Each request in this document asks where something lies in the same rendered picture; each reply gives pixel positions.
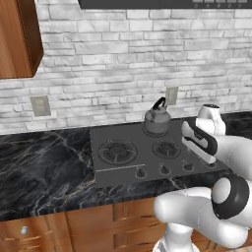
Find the grey metal kettle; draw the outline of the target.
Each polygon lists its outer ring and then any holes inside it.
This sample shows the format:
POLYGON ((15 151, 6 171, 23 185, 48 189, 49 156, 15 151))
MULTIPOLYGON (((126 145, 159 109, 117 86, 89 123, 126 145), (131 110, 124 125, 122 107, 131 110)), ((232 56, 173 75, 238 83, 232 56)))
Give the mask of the grey metal kettle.
POLYGON ((151 136, 162 136, 168 132, 171 116, 165 103, 166 98, 162 96, 145 114, 144 130, 151 136))

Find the dark grey gas hob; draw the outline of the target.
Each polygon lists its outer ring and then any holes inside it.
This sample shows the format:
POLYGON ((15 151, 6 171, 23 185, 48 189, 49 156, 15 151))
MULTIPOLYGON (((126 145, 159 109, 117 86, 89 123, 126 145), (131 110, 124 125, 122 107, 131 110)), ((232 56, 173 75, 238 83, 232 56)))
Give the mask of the dark grey gas hob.
POLYGON ((182 144, 181 124, 179 119, 171 120, 168 133, 159 137, 148 135, 141 123, 93 128, 90 134, 96 186, 103 188, 226 170, 227 166, 219 161, 215 169, 208 168, 182 144), (194 170, 184 170, 185 162, 192 163, 194 170), (162 163, 170 169, 169 174, 159 172, 162 163), (138 167, 146 172, 145 178, 136 176, 138 167))

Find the wooden base cupboard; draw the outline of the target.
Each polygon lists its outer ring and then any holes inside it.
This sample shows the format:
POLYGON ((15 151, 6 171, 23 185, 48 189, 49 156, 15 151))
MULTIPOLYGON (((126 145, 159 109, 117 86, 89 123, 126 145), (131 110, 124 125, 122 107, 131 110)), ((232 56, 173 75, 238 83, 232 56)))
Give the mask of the wooden base cupboard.
POLYGON ((154 215, 154 198, 66 213, 74 252, 152 252, 165 224, 154 215))

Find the dark grey extractor hood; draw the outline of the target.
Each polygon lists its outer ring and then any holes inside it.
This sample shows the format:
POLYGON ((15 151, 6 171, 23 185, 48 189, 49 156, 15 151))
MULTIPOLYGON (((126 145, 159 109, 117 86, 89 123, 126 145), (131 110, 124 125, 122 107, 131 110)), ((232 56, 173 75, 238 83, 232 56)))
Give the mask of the dark grey extractor hood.
POLYGON ((252 9, 252 0, 78 0, 82 9, 252 9))

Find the wooden drawer front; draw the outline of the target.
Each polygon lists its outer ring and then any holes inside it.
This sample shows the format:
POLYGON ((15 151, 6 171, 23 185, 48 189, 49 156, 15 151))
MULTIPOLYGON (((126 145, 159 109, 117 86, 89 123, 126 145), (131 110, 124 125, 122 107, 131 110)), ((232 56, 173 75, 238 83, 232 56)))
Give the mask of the wooden drawer front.
POLYGON ((73 252, 65 214, 1 221, 0 252, 73 252))

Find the grey wall socket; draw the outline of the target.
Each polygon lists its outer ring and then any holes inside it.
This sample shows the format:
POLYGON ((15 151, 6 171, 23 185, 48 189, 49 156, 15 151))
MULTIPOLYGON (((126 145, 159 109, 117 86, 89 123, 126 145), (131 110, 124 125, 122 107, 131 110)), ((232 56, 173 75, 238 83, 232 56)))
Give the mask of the grey wall socket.
POLYGON ((49 100, 46 95, 32 96, 31 107, 35 117, 51 115, 49 100))
POLYGON ((178 87, 171 87, 166 89, 165 98, 167 105, 175 105, 177 101, 178 87))

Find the wooden wall cupboard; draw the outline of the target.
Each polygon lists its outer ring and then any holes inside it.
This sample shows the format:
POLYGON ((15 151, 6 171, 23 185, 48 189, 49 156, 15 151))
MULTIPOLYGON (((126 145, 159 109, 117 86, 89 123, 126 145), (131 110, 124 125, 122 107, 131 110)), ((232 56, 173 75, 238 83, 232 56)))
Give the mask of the wooden wall cupboard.
POLYGON ((0 0, 0 79, 32 78, 42 56, 34 0, 0 0))

